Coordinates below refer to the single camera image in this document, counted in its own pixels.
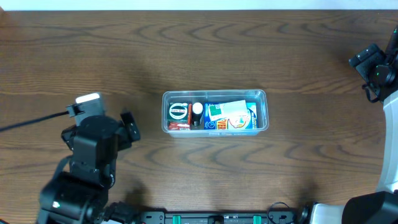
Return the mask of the red Panadol ActiFast box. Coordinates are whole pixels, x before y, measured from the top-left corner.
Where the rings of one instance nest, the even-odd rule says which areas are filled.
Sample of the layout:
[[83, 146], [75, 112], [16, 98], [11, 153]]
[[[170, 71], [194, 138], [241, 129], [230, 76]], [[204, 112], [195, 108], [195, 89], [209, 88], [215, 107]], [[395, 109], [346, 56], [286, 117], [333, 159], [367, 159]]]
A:
[[179, 122], [167, 121], [168, 129], [169, 130], [178, 130], [178, 131], [190, 130], [191, 117], [192, 117], [192, 104], [188, 103], [188, 120], [187, 120], [187, 122], [179, 123]]

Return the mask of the green Zam-Buk box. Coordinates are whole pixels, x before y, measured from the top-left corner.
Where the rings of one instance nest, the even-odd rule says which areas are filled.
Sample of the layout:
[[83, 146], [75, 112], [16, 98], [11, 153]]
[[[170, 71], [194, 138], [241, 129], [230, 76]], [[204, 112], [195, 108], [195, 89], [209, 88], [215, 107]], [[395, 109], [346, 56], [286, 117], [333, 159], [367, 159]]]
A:
[[188, 103], [169, 103], [167, 121], [186, 123], [188, 120]]

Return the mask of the clear plastic container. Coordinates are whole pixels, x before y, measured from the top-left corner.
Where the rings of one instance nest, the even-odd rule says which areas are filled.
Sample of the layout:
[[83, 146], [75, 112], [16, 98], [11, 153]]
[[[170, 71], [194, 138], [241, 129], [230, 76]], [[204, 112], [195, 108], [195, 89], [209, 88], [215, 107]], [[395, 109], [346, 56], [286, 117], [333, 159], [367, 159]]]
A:
[[[241, 130], [207, 130], [204, 129], [205, 103], [226, 103], [230, 101], [245, 100], [246, 103], [255, 103], [257, 107], [257, 128]], [[200, 102], [203, 105], [203, 121], [201, 125], [194, 126], [190, 123], [190, 130], [169, 130], [167, 111], [169, 103]], [[175, 138], [199, 138], [233, 135], [257, 135], [269, 126], [266, 93], [263, 90], [191, 90], [167, 91], [162, 97], [162, 129]]]

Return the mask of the dark bottle white cap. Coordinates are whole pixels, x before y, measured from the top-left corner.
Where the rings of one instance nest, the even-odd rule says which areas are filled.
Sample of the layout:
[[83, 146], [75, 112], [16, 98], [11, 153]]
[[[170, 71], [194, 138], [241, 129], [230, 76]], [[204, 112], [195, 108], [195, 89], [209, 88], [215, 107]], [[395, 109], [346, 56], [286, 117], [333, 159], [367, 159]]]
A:
[[192, 117], [191, 123], [194, 126], [201, 125], [203, 121], [203, 105], [200, 102], [192, 104]]

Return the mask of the white green Panadol box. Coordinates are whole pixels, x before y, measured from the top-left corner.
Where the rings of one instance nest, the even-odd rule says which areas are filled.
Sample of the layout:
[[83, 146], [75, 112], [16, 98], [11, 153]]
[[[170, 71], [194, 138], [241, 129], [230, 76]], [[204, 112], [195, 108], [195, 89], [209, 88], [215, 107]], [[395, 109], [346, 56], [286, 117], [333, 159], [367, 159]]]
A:
[[226, 103], [208, 103], [205, 109], [206, 121], [246, 116], [249, 110], [245, 100], [230, 101]]

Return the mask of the blue Kool Fever box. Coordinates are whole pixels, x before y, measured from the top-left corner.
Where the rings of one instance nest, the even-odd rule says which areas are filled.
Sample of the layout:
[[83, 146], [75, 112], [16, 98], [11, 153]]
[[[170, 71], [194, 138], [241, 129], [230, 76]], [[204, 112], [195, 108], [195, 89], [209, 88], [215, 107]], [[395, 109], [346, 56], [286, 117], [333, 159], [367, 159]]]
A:
[[204, 129], [207, 130], [241, 130], [257, 128], [257, 107], [255, 103], [246, 103], [247, 114], [233, 118], [223, 118], [212, 121], [209, 115], [209, 108], [217, 103], [205, 103]]

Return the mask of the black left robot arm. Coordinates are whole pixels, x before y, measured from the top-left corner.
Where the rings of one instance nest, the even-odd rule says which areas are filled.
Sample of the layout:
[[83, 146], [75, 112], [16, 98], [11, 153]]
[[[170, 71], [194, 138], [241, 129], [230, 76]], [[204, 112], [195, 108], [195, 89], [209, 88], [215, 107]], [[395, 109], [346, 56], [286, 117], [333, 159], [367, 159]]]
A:
[[72, 154], [58, 163], [42, 189], [37, 223], [101, 223], [116, 182], [118, 152], [141, 138], [135, 119], [129, 111], [119, 121], [88, 116], [61, 137]]

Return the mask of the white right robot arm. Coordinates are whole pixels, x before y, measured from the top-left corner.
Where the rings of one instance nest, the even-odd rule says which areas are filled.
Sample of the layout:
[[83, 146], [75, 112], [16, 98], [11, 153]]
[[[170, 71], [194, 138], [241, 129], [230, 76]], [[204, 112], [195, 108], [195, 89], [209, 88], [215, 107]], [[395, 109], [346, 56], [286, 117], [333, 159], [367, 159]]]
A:
[[349, 60], [363, 79], [370, 103], [382, 106], [384, 138], [380, 176], [374, 192], [343, 205], [314, 202], [300, 212], [300, 223], [397, 223], [397, 29], [385, 49], [371, 44]]

